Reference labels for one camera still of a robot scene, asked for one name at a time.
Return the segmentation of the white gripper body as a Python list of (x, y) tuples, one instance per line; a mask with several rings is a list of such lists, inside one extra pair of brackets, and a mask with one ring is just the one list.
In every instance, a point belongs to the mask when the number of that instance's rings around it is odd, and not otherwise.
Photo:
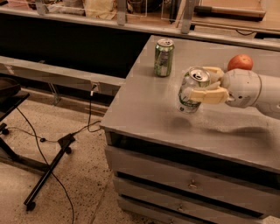
[(236, 108), (252, 106), (261, 91), (259, 75), (239, 68), (226, 72), (221, 85), (229, 94), (226, 104)]

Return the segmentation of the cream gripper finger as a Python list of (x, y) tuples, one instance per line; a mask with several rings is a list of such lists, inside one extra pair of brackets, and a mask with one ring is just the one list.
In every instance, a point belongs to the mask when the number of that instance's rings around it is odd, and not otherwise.
[(204, 69), (210, 75), (210, 83), (214, 84), (216, 82), (222, 83), (224, 72), (219, 67), (214, 66), (204, 66)]
[(215, 90), (198, 90), (187, 88), (183, 91), (187, 100), (202, 102), (207, 104), (219, 104), (225, 102), (228, 97), (228, 91), (223, 87), (218, 87)]

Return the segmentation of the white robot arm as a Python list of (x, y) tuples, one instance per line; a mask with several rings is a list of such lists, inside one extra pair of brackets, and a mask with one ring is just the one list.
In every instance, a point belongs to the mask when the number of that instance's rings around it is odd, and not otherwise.
[(279, 78), (236, 68), (223, 73), (218, 67), (191, 67), (179, 91), (181, 103), (226, 103), (254, 107), (265, 116), (280, 119)]

